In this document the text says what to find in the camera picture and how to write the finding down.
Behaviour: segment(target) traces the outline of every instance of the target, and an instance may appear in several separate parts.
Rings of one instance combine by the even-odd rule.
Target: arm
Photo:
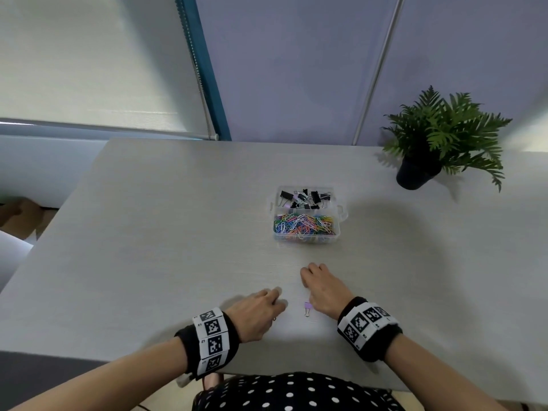
[[[310,289],[314,309],[335,320],[354,298],[324,264],[311,263],[301,269],[301,279]],[[387,346],[384,361],[428,410],[504,410],[453,368],[402,334]]]
[[[242,343],[262,339],[272,320],[285,310],[278,297],[276,289],[262,290],[226,310]],[[172,338],[77,376],[12,411],[131,410],[186,373],[189,359],[181,339]]]

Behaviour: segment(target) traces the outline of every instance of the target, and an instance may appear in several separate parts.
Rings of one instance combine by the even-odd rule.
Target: table
[[[112,360],[279,285],[286,312],[227,372],[402,388],[331,319],[304,316],[299,269],[315,261],[488,393],[548,403],[548,154],[503,162],[500,194],[473,169],[407,191],[376,147],[115,138],[1,293],[0,350]],[[273,240],[283,184],[335,187],[339,241]]]

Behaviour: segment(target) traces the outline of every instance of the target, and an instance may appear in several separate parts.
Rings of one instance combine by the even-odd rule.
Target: hand
[[[348,303],[354,298],[352,291],[330,273],[325,264],[309,263],[301,268],[303,285],[310,289],[310,304],[315,310],[338,320]]]
[[[284,303],[276,302],[278,297],[277,289],[264,289],[226,309],[242,343],[261,340],[272,321],[285,310]]]

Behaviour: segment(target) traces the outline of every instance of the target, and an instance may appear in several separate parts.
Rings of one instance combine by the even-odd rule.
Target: person
[[[313,308],[337,321],[339,333],[360,358],[370,362],[383,360],[427,410],[504,410],[489,395],[406,337],[385,310],[355,297],[324,264],[311,263],[301,269],[300,275],[310,290],[309,302]],[[206,381],[215,380],[216,374],[211,372],[228,363],[240,343],[261,340],[273,319],[283,313],[285,305],[278,297],[277,289],[265,289],[224,312],[218,309],[206,312],[195,317],[193,324],[180,330],[176,337],[91,370],[13,410],[131,410],[184,373],[197,378],[209,374]],[[236,376],[200,392],[193,405],[193,410],[223,408],[403,409],[388,391],[303,372]]]

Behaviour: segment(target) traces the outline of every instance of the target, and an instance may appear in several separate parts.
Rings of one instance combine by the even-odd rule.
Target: blue strip
[[[179,10],[188,49],[191,50],[194,48],[195,65],[202,78],[205,102],[209,109],[211,121],[213,122],[213,129],[219,134],[220,140],[232,141],[229,124],[226,121],[225,110],[221,102],[221,95],[219,94],[219,88],[217,88],[217,81],[213,73],[213,66],[209,59],[206,38],[202,30],[202,22],[200,21],[196,0],[175,0],[175,4]]]

